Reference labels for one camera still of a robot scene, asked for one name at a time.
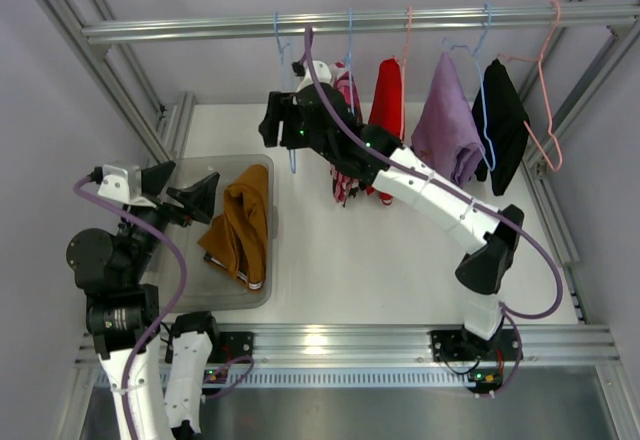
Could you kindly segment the blue hanger with brown trousers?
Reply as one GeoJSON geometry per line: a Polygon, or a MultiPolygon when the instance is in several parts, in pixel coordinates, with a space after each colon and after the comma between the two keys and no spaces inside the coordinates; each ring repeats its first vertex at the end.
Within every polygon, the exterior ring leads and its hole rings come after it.
{"type": "Polygon", "coordinates": [[[278,50],[280,63],[280,90],[282,92],[291,92],[293,90],[293,77],[289,59],[291,58],[291,39],[282,37],[279,30],[279,13],[273,14],[273,31],[278,50]]]}

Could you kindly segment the brown trousers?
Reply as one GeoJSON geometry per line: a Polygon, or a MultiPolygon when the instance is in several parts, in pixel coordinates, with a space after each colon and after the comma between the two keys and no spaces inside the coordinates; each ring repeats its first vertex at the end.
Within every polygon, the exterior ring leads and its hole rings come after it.
{"type": "Polygon", "coordinates": [[[268,253],[268,170],[254,164],[223,192],[223,211],[198,240],[205,262],[247,290],[266,280],[268,253]]]}

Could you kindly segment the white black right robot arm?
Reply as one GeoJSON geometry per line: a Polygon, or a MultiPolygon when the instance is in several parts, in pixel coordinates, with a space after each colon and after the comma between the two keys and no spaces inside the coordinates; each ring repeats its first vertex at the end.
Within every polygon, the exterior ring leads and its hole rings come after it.
{"type": "Polygon", "coordinates": [[[473,367],[505,359],[497,347],[504,325],[498,294],[518,246],[521,209],[495,209],[467,196],[384,128],[357,124],[344,96],[328,85],[270,92],[259,133],[268,148],[313,150],[338,172],[412,206],[456,240],[465,252],[455,270],[464,323],[441,340],[434,358],[473,367]]]}

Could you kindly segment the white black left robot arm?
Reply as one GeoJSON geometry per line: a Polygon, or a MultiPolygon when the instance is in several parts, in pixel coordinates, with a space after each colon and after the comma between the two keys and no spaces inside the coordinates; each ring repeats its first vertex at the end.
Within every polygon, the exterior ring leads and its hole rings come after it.
{"type": "Polygon", "coordinates": [[[165,317],[187,283],[186,260],[170,225],[212,220],[219,174],[170,186],[175,162],[149,168],[103,165],[81,178],[76,195],[115,214],[116,233],[76,234],[66,250],[86,297],[86,329],[107,375],[123,439],[199,439],[205,367],[219,330],[209,311],[165,317]]]}

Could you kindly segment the pink patterned trousers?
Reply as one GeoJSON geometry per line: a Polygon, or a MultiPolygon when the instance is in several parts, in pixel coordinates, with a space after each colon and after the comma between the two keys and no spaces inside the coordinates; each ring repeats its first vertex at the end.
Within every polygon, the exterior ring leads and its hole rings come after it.
{"type": "MultiPolygon", "coordinates": [[[[333,87],[345,98],[347,106],[354,115],[356,123],[363,123],[361,104],[355,80],[350,68],[344,61],[338,61],[329,66],[332,74],[333,87]]],[[[339,172],[335,166],[331,166],[332,192],[337,204],[346,205],[350,197],[355,197],[359,191],[359,181],[339,172]]]]}

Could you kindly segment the pink hanger with red trousers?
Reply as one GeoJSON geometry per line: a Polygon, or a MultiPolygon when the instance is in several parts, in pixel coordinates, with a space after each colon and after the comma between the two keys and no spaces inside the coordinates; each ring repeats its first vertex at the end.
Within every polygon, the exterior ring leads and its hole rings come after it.
{"type": "Polygon", "coordinates": [[[407,7],[407,21],[406,21],[406,35],[405,35],[405,43],[402,50],[402,57],[399,62],[400,68],[400,80],[401,80],[401,97],[400,97],[400,131],[399,138],[401,140],[405,139],[405,130],[406,130],[406,70],[407,63],[409,57],[410,50],[410,40],[411,40],[411,32],[413,25],[413,6],[409,5],[407,7]]]}

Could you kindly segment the lilac trousers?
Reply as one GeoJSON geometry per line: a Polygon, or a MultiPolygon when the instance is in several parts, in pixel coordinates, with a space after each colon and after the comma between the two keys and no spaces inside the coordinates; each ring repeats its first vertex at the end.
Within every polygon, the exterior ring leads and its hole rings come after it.
{"type": "Polygon", "coordinates": [[[458,187],[472,179],[483,161],[485,148],[454,62],[446,52],[437,63],[411,146],[425,164],[458,187]]]}

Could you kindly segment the blue hanger with lilac trousers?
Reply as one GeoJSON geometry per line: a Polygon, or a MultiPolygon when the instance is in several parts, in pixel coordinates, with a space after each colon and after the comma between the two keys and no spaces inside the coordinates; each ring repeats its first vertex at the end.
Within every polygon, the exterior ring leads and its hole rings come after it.
{"type": "Polygon", "coordinates": [[[486,14],[486,20],[481,23],[482,33],[474,48],[471,48],[467,44],[453,43],[447,37],[443,38],[442,44],[449,51],[453,51],[456,49],[465,50],[467,54],[474,61],[474,64],[478,73],[478,78],[479,78],[479,93],[481,98],[481,111],[482,111],[482,120],[483,120],[481,132],[482,132],[482,137],[486,143],[486,153],[482,155],[482,158],[485,166],[487,167],[488,172],[491,173],[495,170],[497,166],[497,158],[496,158],[494,143],[491,140],[488,132],[488,112],[487,112],[487,102],[486,102],[486,91],[485,91],[485,85],[484,85],[484,74],[480,66],[480,54],[482,53],[482,48],[484,46],[486,36],[492,27],[493,7],[490,3],[485,3],[483,10],[484,10],[484,13],[486,14]]]}

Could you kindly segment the black trousers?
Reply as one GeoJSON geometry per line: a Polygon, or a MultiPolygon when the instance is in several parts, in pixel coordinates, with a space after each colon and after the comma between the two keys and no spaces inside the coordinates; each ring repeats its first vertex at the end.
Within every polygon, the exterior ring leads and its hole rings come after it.
{"type": "Polygon", "coordinates": [[[494,196],[503,196],[523,159],[529,133],[529,116],[524,109],[506,67],[494,59],[485,69],[483,88],[474,100],[472,115],[489,162],[494,152],[495,168],[488,170],[481,160],[475,170],[480,182],[491,179],[494,196]]]}

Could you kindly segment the clear plastic bin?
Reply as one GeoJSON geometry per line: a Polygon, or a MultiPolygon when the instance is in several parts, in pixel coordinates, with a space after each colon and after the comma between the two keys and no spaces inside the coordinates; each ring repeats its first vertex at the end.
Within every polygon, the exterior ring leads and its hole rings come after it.
{"type": "Polygon", "coordinates": [[[264,305],[271,296],[274,240],[277,232],[276,210],[273,200],[274,164],[268,156],[263,154],[183,159],[178,162],[169,187],[183,189],[213,172],[218,172],[220,179],[211,222],[209,224],[194,222],[185,228],[171,225],[166,230],[167,236],[174,241],[183,254],[188,270],[184,292],[173,307],[175,313],[188,313],[197,310],[218,312],[255,309],[264,305]],[[269,175],[267,200],[269,239],[266,280],[257,292],[247,290],[239,282],[209,266],[205,262],[205,250],[198,245],[198,240],[209,230],[214,217],[223,211],[225,188],[254,164],[265,166],[269,175]]]}

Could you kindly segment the left aluminium frame post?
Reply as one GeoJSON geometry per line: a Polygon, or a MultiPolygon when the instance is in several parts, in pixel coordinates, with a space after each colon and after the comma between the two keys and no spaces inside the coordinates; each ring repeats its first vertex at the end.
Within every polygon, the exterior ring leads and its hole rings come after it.
{"type": "Polygon", "coordinates": [[[161,101],[142,63],[128,45],[92,45],[75,0],[35,0],[81,62],[118,116],[157,162],[184,156],[195,94],[182,91],[173,104],[161,101]]]}

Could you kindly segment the aluminium frame post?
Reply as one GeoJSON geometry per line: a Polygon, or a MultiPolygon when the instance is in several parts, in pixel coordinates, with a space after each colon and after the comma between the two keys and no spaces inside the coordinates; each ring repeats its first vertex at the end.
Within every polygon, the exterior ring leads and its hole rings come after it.
{"type": "MultiPolygon", "coordinates": [[[[564,0],[566,2],[622,2],[639,0],[564,0]]],[[[613,76],[631,48],[639,43],[639,15],[623,20],[606,18],[592,26],[561,27],[551,37],[543,62],[554,134],[569,164],[569,135],[580,117],[595,104],[596,93],[613,76]]]]}
{"type": "Polygon", "coordinates": [[[75,0],[35,0],[81,62],[118,116],[157,162],[184,156],[195,94],[182,91],[173,104],[161,101],[142,63],[128,45],[92,45],[75,0]]]}

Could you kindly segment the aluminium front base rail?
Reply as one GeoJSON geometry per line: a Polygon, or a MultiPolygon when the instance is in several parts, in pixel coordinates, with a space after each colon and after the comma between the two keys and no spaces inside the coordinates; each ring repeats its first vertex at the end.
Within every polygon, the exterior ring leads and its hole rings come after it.
{"type": "MultiPolygon", "coordinates": [[[[431,367],[447,343],[431,325],[222,324],[231,336],[247,332],[264,368],[431,367]]],[[[599,325],[522,325],[519,348],[526,366],[597,366],[618,363],[610,330],[599,325]]]]}

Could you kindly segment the right aluminium frame post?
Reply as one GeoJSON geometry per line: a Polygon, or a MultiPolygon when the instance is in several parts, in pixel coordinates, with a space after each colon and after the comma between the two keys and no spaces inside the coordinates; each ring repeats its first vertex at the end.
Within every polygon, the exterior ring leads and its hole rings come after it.
{"type": "MultiPolygon", "coordinates": [[[[639,0],[564,0],[566,2],[622,2],[639,0]]],[[[554,134],[569,164],[569,135],[580,117],[595,104],[596,93],[613,76],[631,48],[639,43],[639,15],[623,20],[606,18],[592,26],[561,27],[551,37],[543,62],[554,134]]]]}

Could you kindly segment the aluminium hanging rail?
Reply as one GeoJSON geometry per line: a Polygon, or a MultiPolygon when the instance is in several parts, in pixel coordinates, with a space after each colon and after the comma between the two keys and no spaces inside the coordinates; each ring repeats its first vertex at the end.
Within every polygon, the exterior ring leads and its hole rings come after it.
{"type": "Polygon", "coordinates": [[[302,36],[310,26],[317,35],[396,33],[411,30],[516,29],[594,25],[631,25],[639,3],[570,2],[538,6],[480,6],[414,10],[241,15],[164,20],[90,22],[81,33],[92,45],[187,40],[302,36]]]}

